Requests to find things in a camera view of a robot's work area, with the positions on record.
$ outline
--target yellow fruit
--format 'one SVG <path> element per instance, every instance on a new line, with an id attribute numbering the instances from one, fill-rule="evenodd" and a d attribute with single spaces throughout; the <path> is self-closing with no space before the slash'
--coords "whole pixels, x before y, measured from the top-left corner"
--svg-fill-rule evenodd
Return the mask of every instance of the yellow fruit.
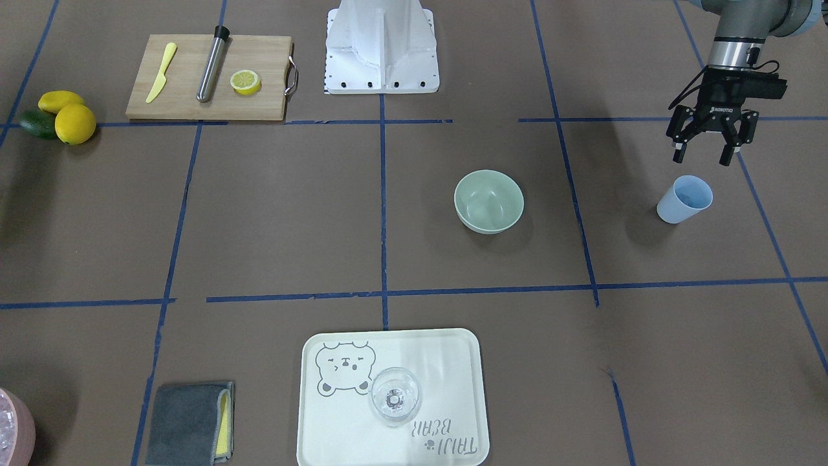
<path id="1" fill-rule="evenodd" d="M 55 117 L 55 133 L 69 145 L 86 142 L 95 132 L 95 115 L 81 104 L 68 104 Z"/>
<path id="2" fill-rule="evenodd" d="M 81 96 L 71 90 L 52 90 L 41 96 L 41 99 L 37 102 L 37 108 L 44 112 L 57 114 L 68 104 L 84 105 L 85 102 Z"/>
<path id="3" fill-rule="evenodd" d="M 241 95 L 250 95 L 262 88 L 262 81 L 259 80 L 256 71 L 241 70 L 230 76 L 230 85 Z"/>

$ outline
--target glass cup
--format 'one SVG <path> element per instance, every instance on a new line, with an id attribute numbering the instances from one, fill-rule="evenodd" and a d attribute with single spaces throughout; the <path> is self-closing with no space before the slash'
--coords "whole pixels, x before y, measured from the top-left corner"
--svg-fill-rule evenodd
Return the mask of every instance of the glass cup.
<path id="1" fill-rule="evenodd" d="M 371 406 L 383 424 L 399 427 L 414 419 L 421 405 L 420 384 L 402 367 L 389 367 L 373 379 Z"/>

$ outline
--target white tray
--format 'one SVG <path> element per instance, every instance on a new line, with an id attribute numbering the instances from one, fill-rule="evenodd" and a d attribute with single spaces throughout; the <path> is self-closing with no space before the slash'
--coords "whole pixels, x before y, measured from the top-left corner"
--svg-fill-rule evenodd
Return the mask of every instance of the white tray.
<path id="1" fill-rule="evenodd" d="M 380 422 L 368 393 L 373 377 L 393 366 L 411 371 L 421 387 L 416 417 L 396 428 Z M 300 466 L 476 466 L 488 455 L 480 345 L 472 332 L 320 333 L 305 343 Z"/>

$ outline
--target lemon slice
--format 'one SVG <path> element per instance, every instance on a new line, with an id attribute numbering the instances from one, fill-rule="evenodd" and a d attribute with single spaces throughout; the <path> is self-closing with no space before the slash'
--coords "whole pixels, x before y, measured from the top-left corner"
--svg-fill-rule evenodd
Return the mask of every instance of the lemon slice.
<path id="1" fill-rule="evenodd" d="M 240 70 L 230 76 L 230 85 L 241 95 L 250 95 L 262 88 L 262 81 L 256 71 Z"/>

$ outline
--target green bowl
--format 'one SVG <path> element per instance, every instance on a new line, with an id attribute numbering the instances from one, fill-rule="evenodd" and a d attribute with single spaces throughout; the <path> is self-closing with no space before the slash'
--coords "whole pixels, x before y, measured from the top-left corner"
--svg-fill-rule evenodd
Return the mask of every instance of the green bowl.
<path id="1" fill-rule="evenodd" d="M 523 193 L 503 173 L 478 170 L 457 183 L 455 209 L 472 231 L 493 235 L 518 222 L 523 213 Z"/>

